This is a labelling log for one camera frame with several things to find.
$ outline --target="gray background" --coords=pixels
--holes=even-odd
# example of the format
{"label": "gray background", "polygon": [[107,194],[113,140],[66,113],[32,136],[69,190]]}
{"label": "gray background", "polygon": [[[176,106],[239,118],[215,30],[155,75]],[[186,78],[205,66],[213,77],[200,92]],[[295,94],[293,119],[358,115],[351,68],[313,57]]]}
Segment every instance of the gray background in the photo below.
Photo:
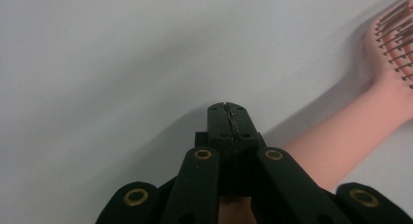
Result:
{"label": "gray background", "polygon": [[[363,33],[395,1],[0,0],[0,222],[94,223],[175,176],[216,102],[282,147],[368,88]],[[412,130],[343,182],[412,216]]]}

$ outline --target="hairbrush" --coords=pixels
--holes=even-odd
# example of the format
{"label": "hairbrush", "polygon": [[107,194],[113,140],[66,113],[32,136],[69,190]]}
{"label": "hairbrush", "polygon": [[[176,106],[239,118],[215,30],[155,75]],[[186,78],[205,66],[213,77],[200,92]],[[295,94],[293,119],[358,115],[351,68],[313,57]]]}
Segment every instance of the hairbrush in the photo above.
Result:
{"label": "hairbrush", "polygon": [[324,189],[332,189],[392,132],[413,118],[413,0],[373,20],[364,44],[375,67],[359,98],[284,149]]}

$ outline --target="hairbrush head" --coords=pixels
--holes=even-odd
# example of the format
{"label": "hairbrush head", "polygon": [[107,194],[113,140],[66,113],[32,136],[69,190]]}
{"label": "hairbrush head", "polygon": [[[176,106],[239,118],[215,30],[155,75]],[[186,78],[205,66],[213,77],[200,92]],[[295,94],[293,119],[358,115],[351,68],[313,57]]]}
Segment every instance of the hairbrush head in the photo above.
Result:
{"label": "hairbrush head", "polygon": [[413,89],[413,0],[402,0],[371,24],[365,45],[379,77],[396,72]]}

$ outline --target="brass ring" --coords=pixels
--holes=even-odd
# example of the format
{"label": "brass ring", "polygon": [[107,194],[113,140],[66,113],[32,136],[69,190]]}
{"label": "brass ring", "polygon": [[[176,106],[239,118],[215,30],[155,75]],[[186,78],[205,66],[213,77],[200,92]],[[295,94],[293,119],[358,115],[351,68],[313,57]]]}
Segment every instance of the brass ring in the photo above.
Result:
{"label": "brass ring", "polygon": [[205,149],[200,149],[200,150],[196,151],[194,155],[199,160],[206,160],[206,159],[209,159],[210,157],[212,157],[212,153],[205,150]]}
{"label": "brass ring", "polygon": [[271,160],[278,161],[283,158],[283,154],[277,150],[267,150],[265,156]]}
{"label": "brass ring", "polygon": [[[132,200],[131,195],[135,193],[142,194],[142,197],[137,200]],[[143,188],[135,188],[135,189],[128,191],[128,193],[124,196],[124,202],[125,204],[129,206],[138,206],[138,205],[142,205],[143,203],[145,203],[146,200],[148,200],[148,197],[149,197],[148,191],[146,191]]]}
{"label": "brass ring", "polygon": [[[367,196],[371,201],[365,201],[357,195]],[[379,200],[375,196],[373,196],[371,193],[368,193],[358,188],[355,188],[352,191],[350,191],[350,197],[353,198],[353,200],[355,200],[356,202],[367,207],[376,207],[379,205]]]}

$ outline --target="pink hairbrush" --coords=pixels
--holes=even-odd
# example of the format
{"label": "pink hairbrush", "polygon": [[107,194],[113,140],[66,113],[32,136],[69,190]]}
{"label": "pink hairbrush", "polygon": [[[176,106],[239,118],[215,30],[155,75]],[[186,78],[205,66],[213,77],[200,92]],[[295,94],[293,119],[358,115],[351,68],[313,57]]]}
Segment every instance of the pink hairbrush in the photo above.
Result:
{"label": "pink hairbrush", "polygon": [[377,17],[365,34],[375,71],[358,99],[286,145],[324,189],[332,189],[403,123],[413,118],[413,0]]}

